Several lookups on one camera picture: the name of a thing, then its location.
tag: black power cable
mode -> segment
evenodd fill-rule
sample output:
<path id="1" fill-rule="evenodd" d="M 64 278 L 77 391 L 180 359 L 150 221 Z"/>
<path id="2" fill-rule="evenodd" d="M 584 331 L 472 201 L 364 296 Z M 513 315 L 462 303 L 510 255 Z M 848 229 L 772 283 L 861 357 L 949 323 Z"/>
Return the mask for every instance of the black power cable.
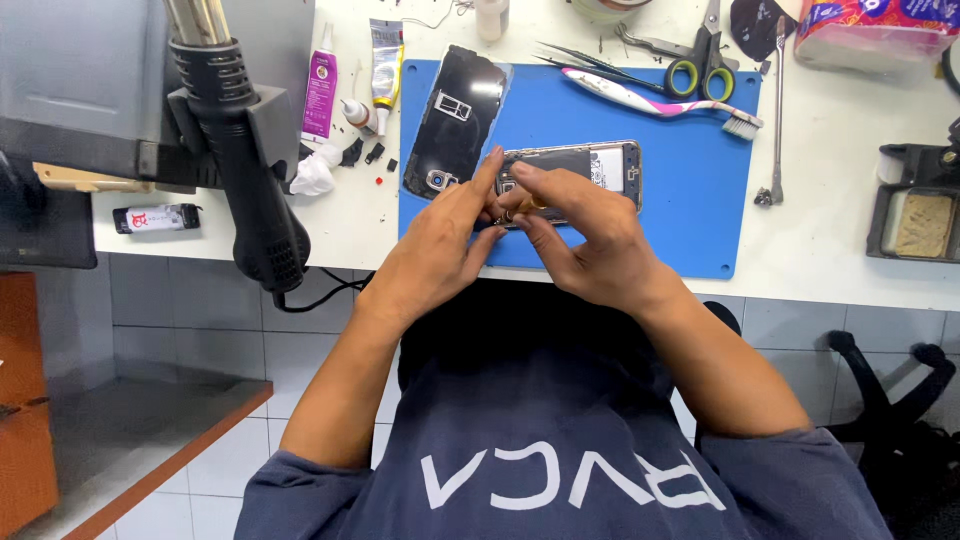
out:
<path id="1" fill-rule="evenodd" d="M 346 280 L 343 280 L 342 278 L 335 276 L 332 272 L 330 272 L 326 268 L 321 268 L 321 270 L 323 270 L 324 273 L 326 273 L 329 277 L 333 278 L 335 281 L 339 282 L 340 284 L 337 285 L 336 287 L 333 287 L 333 289 L 330 292 L 326 293 L 326 295 L 320 300 L 318 300 L 317 302 L 314 302 L 313 304 L 309 306 L 304 306 L 304 307 L 288 307 L 286 295 L 282 292 L 275 292 L 274 307 L 286 313 L 305 313 L 317 306 L 320 306 L 327 300 L 333 298 L 333 295 L 337 294 L 338 292 L 344 289 L 352 288 L 355 290 L 363 290 L 364 287 L 367 286 L 367 283 L 369 283 L 370 280 L 373 279 L 373 274 L 376 273 L 376 272 L 370 272 L 370 274 L 365 279 L 359 282 L 348 282 Z"/>
<path id="2" fill-rule="evenodd" d="M 950 49 L 952 48 L 953 46 L 950 45 L 950 47 L 947 47 L 947 50 L 944 51 L 944 55 L 940 58 L 940 68 L 944 72 L 944 79 L 947 79 L 947 84 L 950 86 L 950 89 L 960 96 L 960 81 L 957 81 L 957 76 L 953 73 L 953 65 L 950 64 Z"/>

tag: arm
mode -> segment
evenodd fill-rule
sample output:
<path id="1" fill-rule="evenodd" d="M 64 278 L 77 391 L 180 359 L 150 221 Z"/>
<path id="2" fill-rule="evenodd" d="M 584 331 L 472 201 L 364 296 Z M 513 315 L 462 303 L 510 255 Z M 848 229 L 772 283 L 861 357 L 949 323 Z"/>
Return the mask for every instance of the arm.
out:
<path id="1" fill-rule="evenodd" d="M 518 162 L 511 172 L 523 189 L 502 195 L 488 213 L 516 208 L 529 193 L 563 210 L 587 239 L 573 249 L 536 215 L 521 213 L 515 222 L 560 289 L 636 319 L 690 411 L 708 430 L 761 436 L 809 428 L 804 409 L 777 370 L 657 259 L 633 202 L 565 170 L 547 172 Z"/>
<path id="2" fill-rule="evenodd" d="M 477 278 L 494 242 L 489 227 L 471 244 L 503 149 L 493 149 L 472 182 L 445 189 L 410 224 L 357 297 L 340 339 L 307 386 L 280 448 L 320 465 L 370 465 L 373 421 L 403 332 Z"/>

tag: white cloth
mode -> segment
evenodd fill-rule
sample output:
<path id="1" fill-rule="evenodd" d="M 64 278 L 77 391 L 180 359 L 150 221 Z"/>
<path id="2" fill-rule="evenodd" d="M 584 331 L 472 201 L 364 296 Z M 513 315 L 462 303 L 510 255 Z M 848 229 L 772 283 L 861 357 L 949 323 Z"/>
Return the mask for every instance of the white cloth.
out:
<path id="1" fill-rule="evenodd" d="M 330 169 L 339 165 L 344 151 L 332 144 L 320 149 L 297 164 L 297 177 L 290 183 L 291 193 L 322 195 L 333 189 L 333 173 Z"/>

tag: pink toothbrush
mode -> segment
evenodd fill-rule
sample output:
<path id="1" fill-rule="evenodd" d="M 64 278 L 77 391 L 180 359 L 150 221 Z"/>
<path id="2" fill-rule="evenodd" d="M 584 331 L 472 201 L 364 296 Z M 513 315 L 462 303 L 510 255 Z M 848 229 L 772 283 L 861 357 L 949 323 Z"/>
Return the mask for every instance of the pink toothbrush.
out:
<path id="1" fill-rule="evenodd" d="M 650 101 L 636 92 L 633 92 L 622 85 L 613 81 L 597 77 L 579 69 L 565 67 L 564 75 L 569 77 L 576 84 L 597 94 L 598 96 L 615 101 L 621 105 L 626 105 L 631 109 L 642 110 L 656 116 L 676 116 L 683 114 L 688 110 L 696 109 L 719 109 L 729 112 L 731 117 L 723 125 L 723 130 L 729 134 L 743 137 L 747 140 L 754 140 L 757 130 L 763 127 L 763 120 L 756 116 L 744 112 L 743 110 L 731 107 L 726 103 L 719 101 L 693 101 L 688 103 L 658 103 Z"/>

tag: green scissors handle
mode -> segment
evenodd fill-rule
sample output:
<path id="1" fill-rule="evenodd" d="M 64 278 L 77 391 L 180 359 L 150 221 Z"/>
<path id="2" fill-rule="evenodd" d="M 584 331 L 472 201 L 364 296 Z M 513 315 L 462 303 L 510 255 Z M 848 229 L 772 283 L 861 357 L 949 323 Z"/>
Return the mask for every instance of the green scissors handle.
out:
<path id="1" fill-rule="evenodd" d="M 690 78 L 688 87 L 677 87 L 674 77 L 678 71 L 685 71 Z M 710 81 L 719 77 L 723 81 L 723 93 L 718 96 L 710 92 Z M 693 45 L 690 56 L 678 58 L 666 68 L 666 77 L 663 86 L 667 92 L 679 99 L 686 99 L 693 92 L 700 89 L 700 96 L 710 101 L 726 102 L 733 95 L 736 79 L 733 71 L 723 62 L 720 56 L 720 33 L 713 34 L 706 27 L 701 26 L 697 31 L 697 40 Z"/>

